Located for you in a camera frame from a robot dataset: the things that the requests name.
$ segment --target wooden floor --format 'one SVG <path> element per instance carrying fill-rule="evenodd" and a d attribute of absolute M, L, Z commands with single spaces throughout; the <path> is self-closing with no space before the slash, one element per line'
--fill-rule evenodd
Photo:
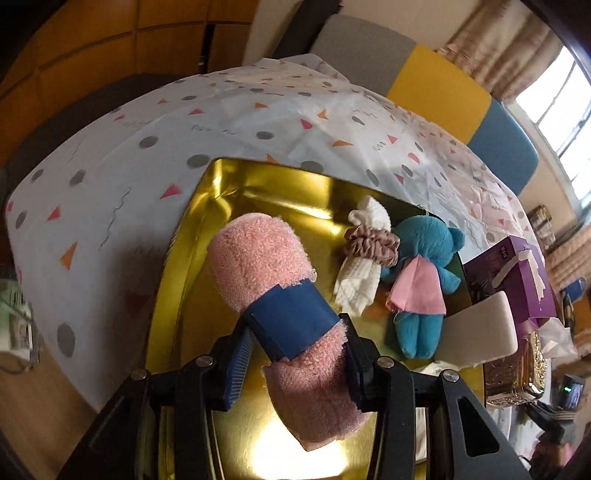
<path fill-rule="evenodd" d="M 54 480 L 95 418 L 47 351 L 22 375 L 0 372 L 0 429 L 36 480 Z M 2 365 L 12 358 L 0 354 Z"/>

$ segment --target bear ear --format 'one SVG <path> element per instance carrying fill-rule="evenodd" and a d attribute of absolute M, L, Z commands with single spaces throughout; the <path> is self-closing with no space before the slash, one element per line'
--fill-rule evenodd
<path fill-rule="evenodd" d="M 466 236 L 459 228 L 450 227 L 449 232 L 453 238 L 453 250 L 454 252 L 460 251 L 466 241 Z"/>

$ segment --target plastic bag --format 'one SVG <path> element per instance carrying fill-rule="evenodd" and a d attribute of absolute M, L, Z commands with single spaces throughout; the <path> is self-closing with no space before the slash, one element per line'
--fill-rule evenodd
<path fill-rule="evenodd" d="M 538 330 L 544 358 L 579 356 L 573 344 L 570 328 L 565 328 L 560 320 L 551 317 Z"/>

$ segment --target blue stuffed bear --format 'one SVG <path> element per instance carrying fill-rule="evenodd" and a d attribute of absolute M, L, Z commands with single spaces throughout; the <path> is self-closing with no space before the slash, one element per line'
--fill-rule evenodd
<path fill-rule="evenodd" d="M 400 238 L 398 263 L 395 267 L 382 269 L 383 280 L 393 283 L 406 260 L 421 255 L 437 268 L 442 293 L 456 291 L 460 279 L 445 267 L 452 261 L 453 254 L 464 246 L 465 237 L 461 230 L 448 228 L 436 217 L 420 215 L 402 221 L 392 232 Z M 394 322 L 398 343 L 407 358 L 433 356 L 441 335 L 442 314 L 398 312 Z"/>

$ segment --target blue tape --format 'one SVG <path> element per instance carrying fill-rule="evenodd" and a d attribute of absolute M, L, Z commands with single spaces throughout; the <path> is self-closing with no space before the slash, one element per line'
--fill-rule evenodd
<path fill-rule="evenodd" d="M 340 320 L 308 279 L 276 285 L 242 314 L 270 360 L 293 360 Z"/>

